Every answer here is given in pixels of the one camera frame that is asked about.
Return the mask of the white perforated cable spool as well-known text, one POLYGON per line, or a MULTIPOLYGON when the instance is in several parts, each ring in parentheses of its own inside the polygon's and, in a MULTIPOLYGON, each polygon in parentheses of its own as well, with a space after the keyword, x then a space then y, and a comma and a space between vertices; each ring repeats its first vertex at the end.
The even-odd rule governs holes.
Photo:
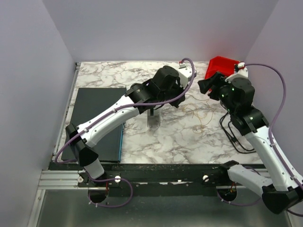
POLYGON ((149 128, 160 126, 160 109, 149 109, 147 111, 147 126, 149 128))

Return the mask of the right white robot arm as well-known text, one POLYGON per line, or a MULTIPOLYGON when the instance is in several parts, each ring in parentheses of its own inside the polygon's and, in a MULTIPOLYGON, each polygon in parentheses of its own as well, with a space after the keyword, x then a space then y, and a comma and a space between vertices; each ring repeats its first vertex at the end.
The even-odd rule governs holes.
POLYGON ((252 105, 255 88, 247 78, 230 82, 217 72, 198 82, 200 92, 220 101, 230 115, 231 122, 252 145, 270 177, 254 173, 236 161, 219 166, 220 183, 239 183, 260 196, 265 206, 280 214, 303 200, 303 177, 283 154, 263 113, 252 105))

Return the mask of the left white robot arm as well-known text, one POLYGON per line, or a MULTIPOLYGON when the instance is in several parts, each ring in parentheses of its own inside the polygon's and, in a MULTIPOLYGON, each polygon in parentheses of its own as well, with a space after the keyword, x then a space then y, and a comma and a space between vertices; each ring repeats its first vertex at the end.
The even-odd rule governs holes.
POLYGON ((93 147, 125 121, 162 105, 164 101, 176 97, 177 100, 170 105, 178 107, 185 100, 182 92, 189 84, 191 76, 192 68, 184 64, 178 69, 165 65, 157 70, 153 78, 131 85, 119 100, 98 116, 78 126, 69 124, 66 135, 69 139, 75 138, 70 146, 79 165, 91 178, 101 177, 105 170, 93 147))

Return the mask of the red plastic bin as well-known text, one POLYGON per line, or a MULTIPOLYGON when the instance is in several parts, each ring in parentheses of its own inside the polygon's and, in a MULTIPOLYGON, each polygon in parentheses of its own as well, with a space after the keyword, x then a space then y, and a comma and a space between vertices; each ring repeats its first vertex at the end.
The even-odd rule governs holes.
POLYGON ((205 79, 209 79, 216 72, 220 72, 225 77, 228 77, 234 73, 234 65, 238 63, 240 62, 237 60, 216 56, 209 61, 209 65, 205 73, 205 79))

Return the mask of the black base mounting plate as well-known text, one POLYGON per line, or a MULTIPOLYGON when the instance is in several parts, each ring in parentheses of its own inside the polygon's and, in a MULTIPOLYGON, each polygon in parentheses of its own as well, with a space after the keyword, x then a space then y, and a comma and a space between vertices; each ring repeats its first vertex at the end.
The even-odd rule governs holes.
POLYGON ((104 164, 101 179, 94 182, 77 164, 51 163, 51 171, 75 171, 77 186, 87 189, 93 201, 107 197, 163 197, 163 196, 216 196, 217 191, 234 198, 235 183, 224 173, 224 165, 217 164, 104 164))

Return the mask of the aluminium frame rail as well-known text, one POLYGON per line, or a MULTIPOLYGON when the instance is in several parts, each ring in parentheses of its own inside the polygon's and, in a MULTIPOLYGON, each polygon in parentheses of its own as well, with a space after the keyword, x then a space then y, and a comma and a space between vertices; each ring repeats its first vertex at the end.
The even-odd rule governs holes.
MULTIPOLYGON (((62 117, 62 122, 60 125, 59 129, 59 134, 56 139, 56 143, 52 152, 52 156, 50 159, 50 162, 48 164, 48 167, 51 167, 54 164, 54 159, 60 149, 61 145, 61 140, 64 137, 64 131, 65 131, 65 123, 68 118, 68 114, 70 112, 70 103, 72 99, 72 95, 74 92, 74 88, 76 85, 76 80, 80 71, 80 62, 75 63, 75 72, 72 78, 72 84, 71 84, 71 89, 68 94, 68 101, 64 110, 64 114, 62 117)), ((74 171, 67 171, 67 170, 42 170, 40 177, 39 177, 39 182, 38 182, 38 187, 34 199, 34 204, 29 216, 29 221, 28 221, 28 226, 29 227, 36 227, 39 225, 39 218, 40 218, 40 213, 42 210, 43 202, 45 199, 45 193, 48 190, 71 190, 71 189, 77 189, 78 186, 76 185, 77 183, 77 176, 74 171)))

